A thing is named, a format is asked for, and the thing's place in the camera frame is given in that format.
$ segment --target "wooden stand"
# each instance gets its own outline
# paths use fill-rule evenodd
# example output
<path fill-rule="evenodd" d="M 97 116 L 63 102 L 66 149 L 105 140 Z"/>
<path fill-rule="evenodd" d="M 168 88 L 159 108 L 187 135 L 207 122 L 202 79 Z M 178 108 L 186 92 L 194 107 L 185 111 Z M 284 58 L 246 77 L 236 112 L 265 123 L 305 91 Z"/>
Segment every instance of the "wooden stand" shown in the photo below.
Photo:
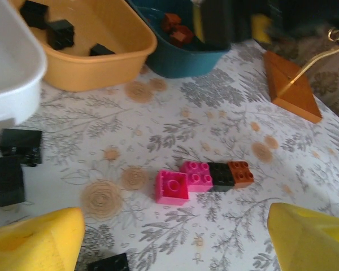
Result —
<path fill-rule="evenodd" d="M 318 123 L 322 117 L 306 75 L 288 86 L 301 68 L 271 51 L 265 53 L 264 62 L 271 102 L 303 119 Z"/>

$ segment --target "orange plastic bin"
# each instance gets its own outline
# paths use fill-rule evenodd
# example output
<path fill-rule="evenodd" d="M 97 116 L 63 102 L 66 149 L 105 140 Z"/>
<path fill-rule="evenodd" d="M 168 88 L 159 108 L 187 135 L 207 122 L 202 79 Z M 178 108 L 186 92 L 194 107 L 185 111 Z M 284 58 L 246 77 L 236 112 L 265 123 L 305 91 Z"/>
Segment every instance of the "orange plastic bin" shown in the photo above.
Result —
<path fill-rule="evenodd" d="M 44 80 L 58 89 L 86 91 L 133 80 L 156 48 L 150 28 L 125 0 L 33 0 L 49 6 L 49 21 L 68 20 L 75 27 L 72 48 L 55 51 L 45 30 L 31 28 L 45 49 Z M 11 0 L 19 11 L 24 0 Z M 115 55 L 89 56 L 96 43 Z"/>

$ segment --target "table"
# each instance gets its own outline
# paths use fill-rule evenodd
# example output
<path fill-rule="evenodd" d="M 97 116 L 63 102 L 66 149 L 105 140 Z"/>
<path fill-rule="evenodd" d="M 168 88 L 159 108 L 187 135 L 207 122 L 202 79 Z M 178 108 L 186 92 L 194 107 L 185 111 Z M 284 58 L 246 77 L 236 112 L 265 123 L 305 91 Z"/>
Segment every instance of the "table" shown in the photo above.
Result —
<path fill-rule="evenodd" d="M 86 93 L 43 84 L 21 128 L 44 131 L 44 163 L 24 168 L 27 201 L 0 209 L 0 226 L 82 206 L 77 270 L 127 252 L 132 271 L 280 271 L 272 203 L 339 216 L 339 118 L 320 101 L 317 125 L 274 106 L 262 54 L 255 42 L 235 46 L 198 78 L 144 67 L 134 82 Z M 246 160 L 255 184 L 156 204 L 156 173 L 184 160 Z"/>

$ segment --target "teal plastic bin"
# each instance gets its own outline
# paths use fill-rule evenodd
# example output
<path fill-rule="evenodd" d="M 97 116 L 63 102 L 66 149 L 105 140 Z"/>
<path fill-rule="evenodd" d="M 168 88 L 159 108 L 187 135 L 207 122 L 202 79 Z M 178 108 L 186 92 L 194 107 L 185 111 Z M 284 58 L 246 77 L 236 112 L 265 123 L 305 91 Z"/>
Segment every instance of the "teal plastic bin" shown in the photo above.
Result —
<path fill-rule="evenodd" d="M 196 37 L 182 49 L 170 44 L 170 37 L 160 28 L 165 13 L 181 17 L 181 24 L 193 31 L 193 4 L 190 0 L 127 0 L 136 13 L 155 33 L 157 49 L 147 58 L 147 65 L 166 78 L 200 76 L 211 72 L 229 50 L 207 46 Z"/>

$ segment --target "pink lego brick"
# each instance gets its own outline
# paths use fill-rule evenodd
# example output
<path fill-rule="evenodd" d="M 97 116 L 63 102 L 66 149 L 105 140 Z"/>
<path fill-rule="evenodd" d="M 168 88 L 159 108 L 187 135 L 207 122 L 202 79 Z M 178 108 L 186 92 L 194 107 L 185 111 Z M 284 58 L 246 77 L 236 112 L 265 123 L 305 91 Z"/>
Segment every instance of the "pink lego brick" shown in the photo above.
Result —
<path fill-rule="evenodd" d="M 213 187 L 210 167 L 207 163 L 186 161 L 181 166 L 180 172 L 188 175 L 189 192 L 207 192 Z"/>
<path fill-rule="evenodd" d="M 156 177 L 156 202 L 166 205 L 183 205 L 187 201 L 187 174 L 160 171 Z"/>

